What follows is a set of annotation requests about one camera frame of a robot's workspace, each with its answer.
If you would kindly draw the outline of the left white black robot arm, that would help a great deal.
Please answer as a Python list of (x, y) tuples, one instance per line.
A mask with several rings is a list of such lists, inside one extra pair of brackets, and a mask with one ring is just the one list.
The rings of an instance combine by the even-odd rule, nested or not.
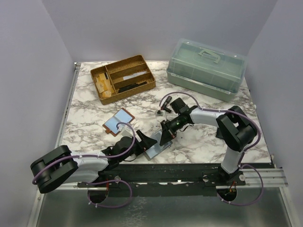
[(123, 136), (115, 145), (97, 154), (81, 154), (61, 145), (30, 165), (33, 184), (42, 194), (64, 183), (85, 182), (99, 187), (105, 181), (102, 172), (116, 168), (129, 157), (137, 157), (158, 143), (154, 135), (148, 137), (140, 130), (136, 133), (140, 140)]

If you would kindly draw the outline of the grey card holder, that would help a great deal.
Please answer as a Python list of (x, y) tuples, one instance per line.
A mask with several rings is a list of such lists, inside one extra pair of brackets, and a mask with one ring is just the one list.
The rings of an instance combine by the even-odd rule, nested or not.
[(156, 140), (157, 143), (145, 151), (144, 155), (148, 160), (152, 160), (157, 155), (159, 155), (162, 151), (166, 150), (168, 147), (170, 147), (172, 145), (172, 141), (169, 141), (168, 143), (164, 144), (163, 146), (160, 146), (161, 135), (162, 135), (162, 131), (159, 130), (150, 136), (150, 138)]

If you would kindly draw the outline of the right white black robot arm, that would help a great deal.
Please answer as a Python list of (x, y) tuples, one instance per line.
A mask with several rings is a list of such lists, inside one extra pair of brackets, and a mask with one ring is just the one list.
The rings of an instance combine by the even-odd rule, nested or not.
[(162, 134), (160, 145), (172, 141), (177, 136), (177, 131), (187, 124), (206, 124), (217, 128), (217, 137), (223, 139), (227, 145), (225, 157), (219, 167), (218, 181), (229, 185), (235, 180), (244, 152), (253, 147), (252, 142), (257, 137), (260, 140), (260, 129), (246, 116), (242, 109), (233, 106), (227, 110), (202, 109), (194, 105), (188, 107), (181, 99), (177, 98), (170, 106), (178, 115), (172, 120), (162, 121)]

